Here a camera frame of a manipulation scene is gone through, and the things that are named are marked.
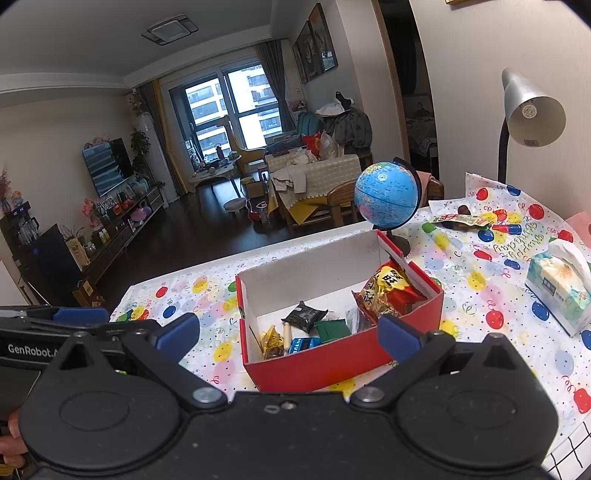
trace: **lamp arm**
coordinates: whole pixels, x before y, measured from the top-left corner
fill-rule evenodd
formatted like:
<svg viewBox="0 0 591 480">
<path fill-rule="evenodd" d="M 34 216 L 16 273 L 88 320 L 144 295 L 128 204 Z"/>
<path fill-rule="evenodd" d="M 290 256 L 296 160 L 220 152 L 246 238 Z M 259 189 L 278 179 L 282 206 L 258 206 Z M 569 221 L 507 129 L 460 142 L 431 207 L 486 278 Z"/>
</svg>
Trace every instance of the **lamp arm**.
<svg viewBox="0 0 591 480">
<path fill-rule="evenodd" d="M 509 127 L 507 120 L 503 120 L 503 127 L 501 128 L 501 136 L 499 137 L 499 173 L 496 177 L 497 181 L 507 183 L 507 149 L 509 148 Z"/>
</svg>

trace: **bag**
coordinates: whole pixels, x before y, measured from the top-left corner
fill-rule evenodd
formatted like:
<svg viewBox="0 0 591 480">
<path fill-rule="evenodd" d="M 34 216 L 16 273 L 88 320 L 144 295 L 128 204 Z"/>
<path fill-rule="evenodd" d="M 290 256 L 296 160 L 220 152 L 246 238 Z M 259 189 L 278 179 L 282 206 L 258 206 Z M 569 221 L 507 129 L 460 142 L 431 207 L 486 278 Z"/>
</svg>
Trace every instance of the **bag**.
<svg viewBox="0 0 591 480">
<path fill-rule="evenodd" d="M 301 140 L 307 146 L 308 150 L 310 150 L 315 157 L 318 157 L 320 154 L 320 132 L 315 135 L 303 135 Z"/>
<path fill-rule="evenodd" d="M 331 158 L 338 158 L 339 149 L 334 138 L 326 132 L 322 132 L 320 136 L 320 155 L 319 160 L 330 160 Z"/>
</svg>

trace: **red snack package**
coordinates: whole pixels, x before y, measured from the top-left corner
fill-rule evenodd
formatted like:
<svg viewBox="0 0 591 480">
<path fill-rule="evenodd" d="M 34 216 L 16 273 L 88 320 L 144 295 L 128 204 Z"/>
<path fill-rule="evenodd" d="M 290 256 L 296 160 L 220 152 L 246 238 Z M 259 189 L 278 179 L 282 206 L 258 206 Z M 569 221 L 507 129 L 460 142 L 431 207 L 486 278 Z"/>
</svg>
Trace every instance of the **red snack package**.
<svg viewBox="0 0 591 480">
<path fill-rule="evenodd" d="M 315 135 L 303 135 L 301 137 L 302 142 L 308 147 L 315 157 L 320 155 L 320 137 L 322 132 L 318 132 Z"/>
<path fill-rule="evenodd" d="M 367 281 L 359 293 L 353 292 L 355 301 L 374 324 L 384 313 L 406 315 L 412 305 L 427 297 L 408 280 L 406 273 L 394 260 L 388 260 Z"/>
</svg>

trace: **toy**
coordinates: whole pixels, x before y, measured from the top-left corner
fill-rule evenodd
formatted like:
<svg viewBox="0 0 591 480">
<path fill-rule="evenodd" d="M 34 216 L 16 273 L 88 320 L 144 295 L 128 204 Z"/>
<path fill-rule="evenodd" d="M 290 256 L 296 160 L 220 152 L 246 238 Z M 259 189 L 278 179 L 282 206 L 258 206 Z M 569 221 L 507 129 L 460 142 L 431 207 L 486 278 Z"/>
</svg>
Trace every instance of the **toy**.
<svg viewBox="0 0 591 480">
<path fill-rule="evenodd" d="M 143 208 L 138 207 L 133 212 L 131 212 L 131 219 L 134 222 L 143 222 L 146 220 L 146 212 Z"/>
<path fill-rule="evenodd" d="M 19 190 L 15 190 L 12 192 L 12 204 L 15 207 L 22 205 L 25 201 L 21 197 L 21 192 Z"/>
</svg>

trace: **green package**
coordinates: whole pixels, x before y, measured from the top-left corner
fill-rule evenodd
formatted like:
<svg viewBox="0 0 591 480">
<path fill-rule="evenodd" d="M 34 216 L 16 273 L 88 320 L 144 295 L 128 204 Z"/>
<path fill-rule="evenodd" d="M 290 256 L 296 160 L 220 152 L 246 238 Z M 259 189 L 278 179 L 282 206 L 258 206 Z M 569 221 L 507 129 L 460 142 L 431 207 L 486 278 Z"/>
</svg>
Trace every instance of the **green package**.
<svg viewBox="0 0 591 480">
<path fill-rule="evenodd" d="M 351 335 L 351 331 L 344 319 L 340 320 L 325 320 L 324 322 L 317 322 L 314 324 L 318 330 L 318 336 L 322 343 L 331 342 L 339 338 Z"/>
</svg>

